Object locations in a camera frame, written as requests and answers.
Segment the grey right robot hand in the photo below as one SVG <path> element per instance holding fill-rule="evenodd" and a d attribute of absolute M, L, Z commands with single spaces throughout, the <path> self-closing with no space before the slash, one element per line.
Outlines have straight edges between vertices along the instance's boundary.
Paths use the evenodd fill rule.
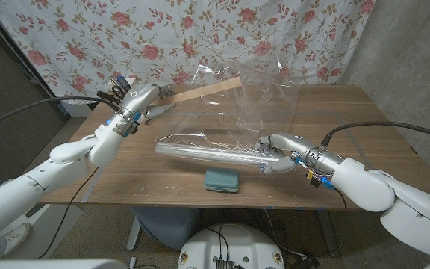
<path fill-rule="evenodd" d="M 255 144 L 255 149 L 259 152 L 268 152 L 277 155 L 278 160 L 272 164 L 264 165 L 260 171 L 264 174 L 288 173 L 296 169 L 296 159 L 303 162 L 308 153 L 317 146 L 302 137 L 288 133 L 276 133 L 261 137 Z"/>

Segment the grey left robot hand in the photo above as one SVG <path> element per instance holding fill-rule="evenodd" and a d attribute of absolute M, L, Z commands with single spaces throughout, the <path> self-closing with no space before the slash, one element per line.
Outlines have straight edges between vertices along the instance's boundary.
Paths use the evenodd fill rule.
<path fill-rule="evenodd" d="M 119 113 L 136 123 L 146 123 L 177 106 L 172 101 L 165 105 L 154 105 L 158 99 L 166 99 L 173 93 L 171 84 L 142 84 L 125 94 Z"/>

